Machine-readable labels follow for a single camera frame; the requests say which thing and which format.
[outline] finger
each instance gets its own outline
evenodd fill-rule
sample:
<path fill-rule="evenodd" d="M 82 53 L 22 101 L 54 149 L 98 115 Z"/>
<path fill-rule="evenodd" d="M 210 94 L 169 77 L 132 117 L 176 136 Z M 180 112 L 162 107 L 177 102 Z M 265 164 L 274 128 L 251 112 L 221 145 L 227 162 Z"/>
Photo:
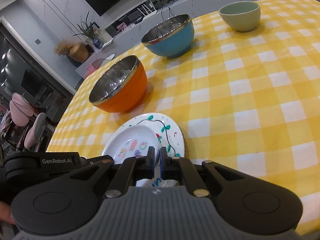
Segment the finger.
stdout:
<path fill-rule="evenodd" d="M 10 206 L 2 201 L 0 201 L 0 220 L 15 225 L 11 218 Z"/>

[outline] gray ridged panel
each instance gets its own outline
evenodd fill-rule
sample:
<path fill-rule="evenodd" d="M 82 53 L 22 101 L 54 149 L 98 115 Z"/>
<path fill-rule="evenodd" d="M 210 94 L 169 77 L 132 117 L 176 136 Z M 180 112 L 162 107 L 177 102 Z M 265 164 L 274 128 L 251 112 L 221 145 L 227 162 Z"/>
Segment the gray ridged panel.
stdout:
<path fill-rule="evenodd" d="M 106 199 L 83 227 L 58 236 L 19 233 L 14 240 L 301 240 L 293 230 L 274 236 L 251 235 L 227 224 L 208 198 L 191 196 L 184 186 L 130 187 Z"/>

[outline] bowl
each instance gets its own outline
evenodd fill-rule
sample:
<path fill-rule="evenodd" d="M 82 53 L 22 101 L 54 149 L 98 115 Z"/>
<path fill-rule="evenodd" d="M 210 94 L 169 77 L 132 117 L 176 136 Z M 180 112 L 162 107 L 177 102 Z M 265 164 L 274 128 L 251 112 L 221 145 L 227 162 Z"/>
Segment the bowl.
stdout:
<path fill-rule="evenodd" d="M 137 124 L 120 132 L 104 153 L 111 156 L 115 164 L 121 164 L 129 157 L 147 156 L 149 146 L 155 148 L 155 154 L 158 153 L 159 141 L 155 132 L 146 125 Z"/>
<path fill-rule="evenodd" d="M 135 55 L 113 64 L 94 85 L 89 102 L 103 111 L 120 113 L 137 107 L 146 93 L 147 75 Z"/>
<path fill-rule="evenodd" d="M 141 43 L 152 53 L 168 58 L 179 57 L 191 48 L 195 30 L 188 14 L 178 15 L 153 27 Z"/>
<path fill-rule="evenodd" d="M 241 1 L 223 6 L 219 14 L 232 29 L 238 32 L 248 32 L 257 27 L 261 10 L 256 2 Z"/>

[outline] yellow checkered tablecloth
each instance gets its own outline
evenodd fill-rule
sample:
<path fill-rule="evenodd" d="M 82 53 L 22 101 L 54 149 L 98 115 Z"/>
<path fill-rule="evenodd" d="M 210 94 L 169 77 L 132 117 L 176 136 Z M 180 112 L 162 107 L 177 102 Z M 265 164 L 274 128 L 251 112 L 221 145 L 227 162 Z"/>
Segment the yellow checkered tablecloth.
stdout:
<path fill-rule="evenodd" d="M 304 211 L 297 232 L 320 229 L 320 3 L 263 0 L 259 27 L 229 28 L 213 12 L 193 19 L 192 49 L 176 59 L 142 44 L 81 85 L 48 151 L 101 154 L 116 129 L 160 112 L 180 126 L 186 157 L 212 159 L 295 192 Z M 128 114 L 92 106 L 89 93 L 113 63 L 135 54 L 148 76 L 143 103 Z"/>

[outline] blue and white porcelain vase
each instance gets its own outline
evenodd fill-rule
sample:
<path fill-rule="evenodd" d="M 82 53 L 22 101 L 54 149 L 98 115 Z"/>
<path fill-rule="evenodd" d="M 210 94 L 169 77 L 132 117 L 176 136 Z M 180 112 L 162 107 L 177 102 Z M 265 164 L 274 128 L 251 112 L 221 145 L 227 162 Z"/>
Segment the blue and white porcelain vase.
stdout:
<path fill-rule="evenodd" d="M 99 41 L 98 39 L 94 39 L 93 40 L 93 45 L 97 48 L 97 49 L 101 49 L 103 46 L 103 43 L 101 41 Z"/>

